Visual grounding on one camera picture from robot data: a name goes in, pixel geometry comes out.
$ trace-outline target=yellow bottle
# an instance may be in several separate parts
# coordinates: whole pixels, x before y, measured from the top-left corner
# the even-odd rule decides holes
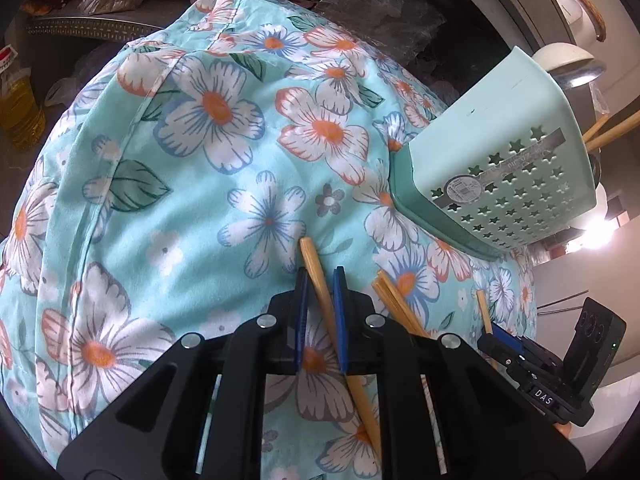
[[[31,91],[31,70],[16,57],[10,45],[0,50],[0,128],[16,149],[28,150],[42,136],[45,118]]]

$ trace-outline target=shelf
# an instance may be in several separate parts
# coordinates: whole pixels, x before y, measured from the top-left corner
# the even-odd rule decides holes
[[[27,32],[127,42],[171,25],[190,5],[189,0],[143,0],[135,10],[86,16],[78,10],[79,3],[73,0],[46,16],[31,18]]]

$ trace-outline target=chopstick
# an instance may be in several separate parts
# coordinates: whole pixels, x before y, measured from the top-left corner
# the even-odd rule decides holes
[[[418,318],[415,317],[414,311],[406,304],[404,297],[384,270],[378,271],[378,276],[371,282],[371,286],[380,297],[380,300],[382,300],[382,303],[385,304],[386,309],[407,332],[429,337],[428,332],[420,324]]]
[[[331,340],[331,343],[337,353],[338,338],[337,330],[335,327],[334,303],[331,299],[331,295],[329,294],[329,289],[326,286],[320,258],[318,258],[316,247],[311,238],[300,238],[300,252],[302,252],[302,259],[305,262],[306,272],[308,272],[309,277],[311,278],[311,282],[314,284],[316,296],[318,297],[318,302],[320,303],[322,317],[324,318],[327,332],[329,333],[329,339]],[[371,447],[373,448],[373,451],[376,453],[376,456],[378,458],[378,464],[380,464],[382,462],[380,425],[378,424],[376,417],[373,415],[373,407],[369,402],[367,394],[364,391],[364,387],[360,382],[360,378],[358,376],[347,375],[346,380],[347,386],[349,387],[349,391],[351,393],[351,397],[353,397],[353,403],[358,410],[360,420],[362,421],[364,428],[367,431],[369,441],[371,442]]]
[[[491,328],[491,316],[489,316],[489,309],[486,307],[486,298],[484,297],[484,290],[478,290],[476,292],[478,297],[478,305],[480,306],[480,315],[482,316],[482,323],[484,324],[484,331],[487,334],[494,333],[494,329]],[[498,369],[498,363],[491,359],[491,364],[495,370]]]

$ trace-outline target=white bowl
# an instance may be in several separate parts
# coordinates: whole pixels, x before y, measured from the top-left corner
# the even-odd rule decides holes
[[[546,72],[575,63],[576,61],[593,59],[592,54],[571,43],[550,43],[542,47],[531,57],[533,61],[538,63]]]

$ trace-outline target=mint green plastic basket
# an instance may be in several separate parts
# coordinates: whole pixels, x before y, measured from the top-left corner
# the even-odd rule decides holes
[[[566,97],[517,47],[392,158],[390,184],[400,212],[487,259],[596,203]]]

